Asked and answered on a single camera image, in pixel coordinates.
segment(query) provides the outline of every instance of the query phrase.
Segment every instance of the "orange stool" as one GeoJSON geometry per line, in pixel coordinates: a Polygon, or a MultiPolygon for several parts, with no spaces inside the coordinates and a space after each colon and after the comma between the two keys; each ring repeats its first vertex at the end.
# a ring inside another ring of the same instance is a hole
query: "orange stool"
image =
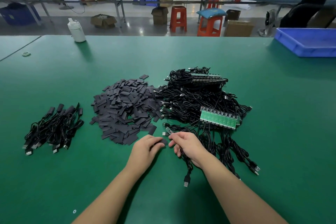
{"type": "Polygon", "coordinates": [[[218,8],[219,4],[216,3],[216,2],[219,2],[219,0],[210,0],[209,3],[208,3],[207,9],[209,9],[209,8],[218,8]]]}
{"type": "Polygon", "coordinates": [[[208,18],[207,26],[202,28],[202,22],[203,17],[201,17],[201,21],[199,23],[197,36],[220,36],[221,34],[221,28],[222,28],[222,22],[223,22],[223,16],[214,16],[211,18],[208,18]],[[213,25],[215,24],[215,21],[220,21],[219,29],[215,29],[213,25]]]}
{"type": "Polygon", "coordinates": [[[172,32],[176,32],[177,27],[184,27],[184,31],[187,31],[187,8],[178,5],[171,8],[170,26],[172,32]]]}

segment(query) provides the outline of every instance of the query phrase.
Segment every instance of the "green tabletop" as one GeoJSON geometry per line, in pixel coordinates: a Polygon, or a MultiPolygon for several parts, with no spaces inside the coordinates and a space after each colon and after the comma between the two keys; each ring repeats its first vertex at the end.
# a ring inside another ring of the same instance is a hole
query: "green tabletop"
{"type": "Polygon", "coordinates": [[[35,41],[40,36],[1,36],[0,37],[0,61],[13,52],[35,41]]]}
{"type": "MultiPolygon", "coordinates": [[[[336,59],[298,58],[271,38],[240,37],[88,36],[76,44],[71,36],[50,35],[22,51],[32,54],[0,62],[2,223],[74,220],[131,151],[101,140],[101,129],[89,124],[93,96],[121,78],[145,73],[158,86],[171,70],[195,66],[228,78],[224,90],[253,107],[233,139],[261,171],[256,176],[235,160],[242,181],[289,223],[335,223],[336,59]],[[77,102],[85,124],[69,150],[52,154],[45,144],[26,156],[30,124],[50,106],[77,102]]],[[[186,173],[174,151],[163,149],[132,190],[120,223],[227,223],[201,170],[194,169],[188,188],[186,173]]]]}

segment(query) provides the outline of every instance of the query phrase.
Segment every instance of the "shiny floor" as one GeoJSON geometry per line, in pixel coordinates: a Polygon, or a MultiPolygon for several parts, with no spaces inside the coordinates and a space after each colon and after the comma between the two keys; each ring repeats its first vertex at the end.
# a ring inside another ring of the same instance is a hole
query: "shiny floor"
{"type": "MultiPolygon", "coordinates": [[[[78,20],[84,30],[86,35],[133,35],[133,36],[195,36],[197,34],[197,29],[199,24],[198,14],[196,12],[199,10],[199,4],[187,4],[187,24],[188,30],[184,32],[183,30],[177,29],[175,33],[170,32],[169,22],[168,25],[154,25],[153,17],[151,11],[153,6],[146,5],[133,5],[125,4],[125,16],[126,22],[121,22],[122,28],[116,24],[115,28],[111,29],[100,29],[95,28],[90,24],[90,17],[97,14],[107,14],[117,17],[116,9],[114,4],[105,3],[97,4],[94,3],[90,6],[83,6],[80,4],[72,4],[74,6],[73,10],[60,10],[61,5],[58,4],[46,4],[47,10],[51,16],[51,21],[46,16],[42,6],[36,4],[35,8],[42,19],[42,25],[32,24],[24,27],[9,26],[0,17],[0,35],[69,35],[69,29],[67,27],[68,18],[73,18],[78,20]]],[[[241,10],[240,20],[246,20],[252,22],[255,27],[251,36],[258,36],[257,30],[264,26],[266,12],[271,9],[277,9],[276,5],[221,5],[221,9],[235,9],[241,10]]],[[[288,8],[283,8],[280,11],[280,17],[284,16],[289,11],[288,8]]]]}

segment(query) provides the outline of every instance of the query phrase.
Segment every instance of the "blue tray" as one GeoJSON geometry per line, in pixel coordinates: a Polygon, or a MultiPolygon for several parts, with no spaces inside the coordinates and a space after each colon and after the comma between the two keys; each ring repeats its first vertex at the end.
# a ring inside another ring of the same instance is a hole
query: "blue tray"
{"type": "Polygon", "coordinates": [[[333,28],[278,28],[274,38],[299,57],[336,57],[333,28]]]}

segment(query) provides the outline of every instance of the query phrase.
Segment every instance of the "glue bottle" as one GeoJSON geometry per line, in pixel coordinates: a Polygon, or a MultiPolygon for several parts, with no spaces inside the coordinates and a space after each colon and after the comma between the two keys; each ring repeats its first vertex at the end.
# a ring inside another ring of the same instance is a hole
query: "glue bottle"
{"type": "Polygon", "coordinates": [[[86,41],[82,26],[78,21],[73,21],[72,18],[69,18],[68,28],[75,42],[81,43],[86,41]]]}

